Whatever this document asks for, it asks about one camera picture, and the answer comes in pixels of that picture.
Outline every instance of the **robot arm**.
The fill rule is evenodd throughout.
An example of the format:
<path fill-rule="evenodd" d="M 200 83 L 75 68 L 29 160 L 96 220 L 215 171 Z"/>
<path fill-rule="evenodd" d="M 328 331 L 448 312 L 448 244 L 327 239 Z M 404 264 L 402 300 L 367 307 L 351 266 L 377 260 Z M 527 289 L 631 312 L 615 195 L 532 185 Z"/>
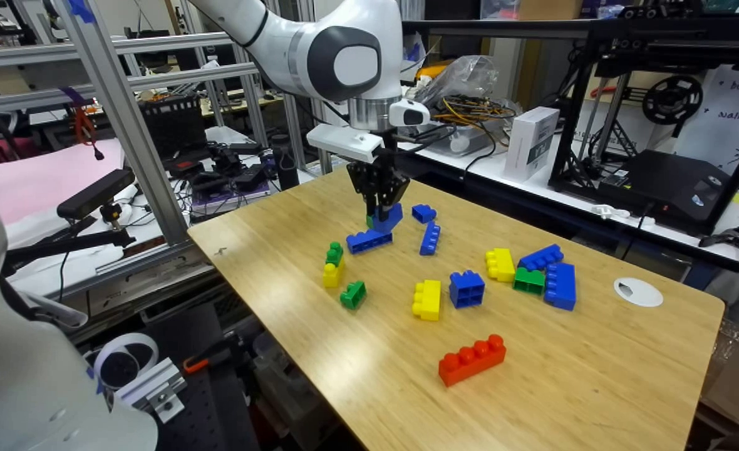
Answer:
<path fill-rule="evenodd" d="M 344 0 L 318 23 L 274 14 L 262 0 L 193 0 L 275 88 L 317 99 L 349 99 L 351 128 L 318 124 L 309 137 L 351 158 L 349 176 L 369 218 L 387 218 L 408 177 L 394 165 L 394 128 L 429 123 L 402 96 L 402 14 L 396 0 Z"/>
<path fill-rule="evenodd" d="M 193 0 L 280 91 L 349 99 L 351 124 L 387 133 L 429 116 L 402 99 L 402 14 L 396 0 L 344 0 L 318 23 L 274 14 L 262 0 Z"/>

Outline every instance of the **lego brick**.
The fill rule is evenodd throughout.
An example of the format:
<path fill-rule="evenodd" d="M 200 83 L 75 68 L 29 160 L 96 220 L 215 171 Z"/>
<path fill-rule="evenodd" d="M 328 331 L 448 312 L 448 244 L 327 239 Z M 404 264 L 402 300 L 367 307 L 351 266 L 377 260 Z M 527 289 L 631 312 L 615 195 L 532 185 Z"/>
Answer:
<path fill-rule="evenodd" d="M 437 255 L 438 244 L 442 244 L 442 225 L 438 222 L 429 222 L 427 231 L 423 231 L 419 252 L 421 255 Z"/>
<path fill-rule="evenodd" d="M 349 246 L 351 252 L 367 252 L 367 250 L 387 246 L 392 241 L 394 241 L 392 232 L 363 231 L 363 232 L 349 235 L 347 246 Z"/>
<path fill-rule="evenodd" d="M 543 299 L 550 306 L 573 310 L 573 304 L 577 304 L 573 266 L 558 264 L 546 267 Z"/>
<path fill-rule="evenodd" d="M 416 282 L 411 310 L 421 321 L 438 321 L 442 319 L 442 281 Z"/>
<path fill-rule="evenodd" d="M 518 260 L 518 267 L 527 267 L 527 270 L 546 270 L 546 266 L 552 264 L 561 264 L 563 260 L 563 252 L 558 246 L 546 246 L 527 259 Z"/>
<path fill-rule="evenodd" d="M 482 306 L 486 294 L 486 282 L 478 272 L 451 272 L 448 275 L 448 299 L 454 307 Z"/>
<path fill-rule="evenodd" d="M 327 250 L 327 264 L 342 266 L 342 260 L 344 260 L 344 246 L 333 241 Z"/>
<path fill-rule="evenodd" d="M 517 275 L 515 255 L 507 249 L 486 250 L 486 267 L 491 281 L 512 282 Z"/>
<path fill-rule="evenodd" d="M 546 285 L 546 275 L 542 270 L 518 267 L 517 275 L 515 275 L 515 289 L 517 291 L 542 295 L 543 285 Z"/>
<path fill-rule="evenodd" d="M 369 228 L 379 232 L 392 232 L 402 222 L 402 218 L 404 218 L 404 208 L 394 202 L 384 220 L 369 215 Z"/>
<path fill-rule="evenodd" d="M 342 294 L 342 304 L 349 307 L 349 310 L 356 310 L 361 307 L 363 299 L 367 299 L 369 289 L 363 281 L 353 281 L 347 285 L 347 291 Z"/>
<path fill-rule="evenodd" d="M 446 385 L 454 385 L 505 363 L 505 356 L 505 339 L 491 332 L 488 340 L 477 340 L 472 349 L 463 346 L 458 353 L 446 353 L 438 363 L 438 375 Z"/>
<path fill-rule="evenodd" d="M 437 220 L 437 215 L 438 215 L 438 211 L 432 205 L 413 205 L 413 218 L 419 222 L 432 222 L 432 220 Z"/>
<path fill-rule="evenodd" d="M 320 272 L 320 285 L 333 291 L 344 282 L 347 260 L 342 266 L 327 264 Z"/>

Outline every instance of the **white robot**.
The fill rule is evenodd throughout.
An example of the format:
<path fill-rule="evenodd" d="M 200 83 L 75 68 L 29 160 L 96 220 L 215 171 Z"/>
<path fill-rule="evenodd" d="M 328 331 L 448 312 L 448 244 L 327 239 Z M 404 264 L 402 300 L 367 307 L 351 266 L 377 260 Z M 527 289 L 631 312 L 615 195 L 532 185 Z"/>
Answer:
<path fill-rule="evenodd" d="M 347 0 L 320 23 L 289 23 L 262 0 L 193 0 L 252 51 L 280 91 L 349 99 L 358 151 L 344 151 L 369 212 L 396 202 L 406 177 L 384 151 L 394 124 L 427 123 L 427 109 L 402 97 L 402 17 L 396 0 Z M 0 222 L 0 266 L 9 239 Z M 0 451 L 6 449 L 155 449 L 148 414 L 108 405 L 89 363 L 50 324 L 14 312 L 0 294 Z"/>

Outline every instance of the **table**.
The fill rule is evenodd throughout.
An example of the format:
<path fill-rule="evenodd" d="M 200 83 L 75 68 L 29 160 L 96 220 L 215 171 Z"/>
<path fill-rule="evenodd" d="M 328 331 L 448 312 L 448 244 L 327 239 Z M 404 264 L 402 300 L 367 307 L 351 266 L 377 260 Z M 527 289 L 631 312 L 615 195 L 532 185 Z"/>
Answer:
<path fill-rule="evenodd" d="M 416 155 L 421 160 L 446 165 L 451 171 L 463 171 L 477 155 L 485 155 L 485 153 L 486 151 L 478 151 L 478 153 L 472 153 L 472 155 L 454 155 L 448 151 L 427 147 L 427 151 L 419 151 Z M 550 173 L 552 173 L 552 165 L 553 165 L 552 160 L 550 160 L 546 167 L 535 173 L 528 180 L 505 177 L 502 176 L 505 163 L 507 163 L 507 153 L 496 153 L 491 158 L 478 160 L 468 173 L 477 176 L 477 177 L 485 177 L 488 182 L 498 182 L 505 187 L 512 187 L 512 191 L 528 192 L 528 195 L 537 195 L 542 201 L 556 202 L 561 208 L 599 215 L 596 208 L 602 202 L 577 198 L 572 192 L 561 192 L 561 191 L 553 191 L 550 185 Z M 723 264 L 735 266 L 735 267 L 739 266 L 739 249 L 735 249 L 735 246 L 719 244 L 719 246 L 699 249 L 699 235 L 689 235 L 686 231 L 677 231 L 677 228 L 669 228 L 669 225 L 662 225 L 662 222 L 647 225 L 647 222 L 641 222 L 641 215 L 627 215 L 625 211 L 615 212 L 610 220 L 617 222 L 617 225 L 625 225 L 625 228 L 641 231 L 645 235 L 649 235 L 655 241 L 665 241 L 665 244 L 674 244 L 677 249 L 695 250 L 696 255 L 706 255 L 713 260 L 723 260 Z M 736 228 L 736 225 L 739 225 L 739 198 L 733 201 L 729 208 L 723 212 L 714 232 L 723 232 L 723 231 L 729 231 L 729 228 Z"/>
<path fill-rule="evenodd" d="M 433 259 L 419 255 L 416 202 L 444 225 Z M 369 449 L 685 449 L 718 299 L 416 180 L 404 205 L 394 246 L 347 255 L 347 281 L 369 285 L 356 312 L 318 282 L 328 244 L 363 228 L 344 171 L 193 225 L 191 239 Z M 444 300 L 438 324 L 411 316 L 416 281 L 485 272 L 491 246 L 525 255 L 550 244 L 577 266 L 573 312 L 488 282 L 478 307 Z M 667 304 L 620 300 L 620 275 L 655 282 Z M 507 360 L 446 388 L 438 359 L 488 332 L 507 339 Z"/>

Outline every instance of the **yellow lego brick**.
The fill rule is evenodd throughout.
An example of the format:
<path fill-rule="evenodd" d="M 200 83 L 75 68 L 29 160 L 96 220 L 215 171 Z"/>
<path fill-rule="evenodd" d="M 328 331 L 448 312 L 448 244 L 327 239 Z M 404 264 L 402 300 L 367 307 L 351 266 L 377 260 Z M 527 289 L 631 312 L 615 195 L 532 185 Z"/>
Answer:
<path fill-rule="evenodd" d="M 442 281 L 416 282 L 411 310 L 421 321 L 438 321 L 442 319 Z"/>
<path fill-rule="evenodd" d="M 512 259 L 512 250 L 507 249 L 491 249 L 486 250 L 486 267 L 491 281 L 507 281 L 512 282 L 517 275 L 517 266 Z"/>
<path fill-rule="evenodd" d="M 323 266 L 323 272 L 320 272 L 320 285 L 328 289 L 328 291 L 342 289 L 344 270 L 347 270 L 347 264 L 344 260 L 342 260 L 342 266 L 327 264 Z"/>

